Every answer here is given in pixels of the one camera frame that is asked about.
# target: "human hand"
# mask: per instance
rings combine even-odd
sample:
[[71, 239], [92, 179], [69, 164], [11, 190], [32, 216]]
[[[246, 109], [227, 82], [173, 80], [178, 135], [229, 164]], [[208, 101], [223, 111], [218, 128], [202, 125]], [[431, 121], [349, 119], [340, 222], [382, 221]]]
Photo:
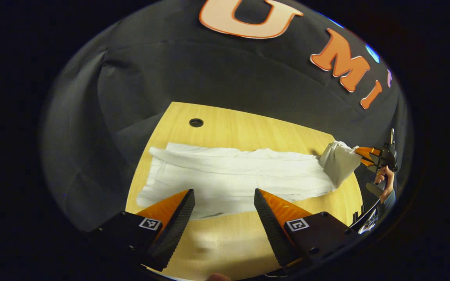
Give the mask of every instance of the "human hand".
[[388, 166], [382, 167], [376, 174], [375, 185], [381, 183], [384, 180], [384, 175], [388, 177], [388, 180], [386, 181], [386, 187], [384, 188], [383, 193], [380, 195], [381, 203], [383, 203], [388, 198], [391, 191], [393, 190], [393, 178], [395, 177], [395, 173], [390, 170]]
[[206, 281], [232, 281], [232, 279], [223, 274], [213, 273], [206, 279]]

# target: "black fabric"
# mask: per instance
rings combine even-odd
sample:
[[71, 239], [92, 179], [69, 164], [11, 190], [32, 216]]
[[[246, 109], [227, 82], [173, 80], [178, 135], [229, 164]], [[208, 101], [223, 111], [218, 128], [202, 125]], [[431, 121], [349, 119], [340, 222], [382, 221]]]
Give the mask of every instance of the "black fabric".
[[[204, 27], [204, 0], [164, 0], [100, 33], [66, 65], [50, 91], [41, 130], [43, 170], [71, 222], [90, 230], [125, 208], [139, 158], [172, 101], [241, 110], [330, 133], [349, 146], [382, 146], [395, 128], [400, 197], [409, 174], [412, 126], [398, 78], [365, 43], [303, 5], [284, 34], [246, 39]], [[236, 17], [260, 23], [269, 5], [244, 0]], [[370, 64], [354, 93], [309, 61], [337, 30], [352, 57]], [[360, 101], [379, 80], [382, 93], [364, 110]], [[357, 169], [357, 178], [368, 177]]]

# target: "white towel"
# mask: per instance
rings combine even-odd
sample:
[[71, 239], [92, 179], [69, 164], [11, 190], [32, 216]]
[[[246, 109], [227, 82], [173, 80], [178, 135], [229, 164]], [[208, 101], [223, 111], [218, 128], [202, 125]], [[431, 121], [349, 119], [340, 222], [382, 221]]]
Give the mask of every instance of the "white towel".
[[166, 149], [151, 147], [147, 184], [136, 203], [146, 208], [194, 189], [191, 220], [197, 220], [255, 211], [255, 188], [291, 202], [322, 196], [336, 190], [357, 168], [361, 157], [354, 153], [356, 148], [333, 142], [318, 157], [271, 149], [240, 151], [173, 143]]

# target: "wooden table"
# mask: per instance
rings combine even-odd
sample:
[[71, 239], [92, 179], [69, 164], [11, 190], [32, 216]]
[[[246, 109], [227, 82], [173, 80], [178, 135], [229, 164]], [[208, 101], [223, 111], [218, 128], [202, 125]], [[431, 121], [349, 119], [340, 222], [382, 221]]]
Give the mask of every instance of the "wooden table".
[[[189, 121], [199, 118], [195, 128]], [[168, 142], [241, 151], [272, 149], [321, 155], [332, 135], [293, 123], [256, 114], [190, 103], [171, 103], [150, 137], [130, 187], [126, 211], [143, 208], [136, 196], [145, 186], [152, 162], [149, 148], [165, 149]], [[334, 192], [295, 202], [311, 213], [327, 211], [344, 224], [352, 224], [352, 214], [361, 212], [362, 196], [352, 174]], [[280, 268], [256, 212], [245, 212], [203, 221], [190, 221], [168, 267], [167, 276], [205, 280], [220, 272], [234, 279], [265, 274]]]

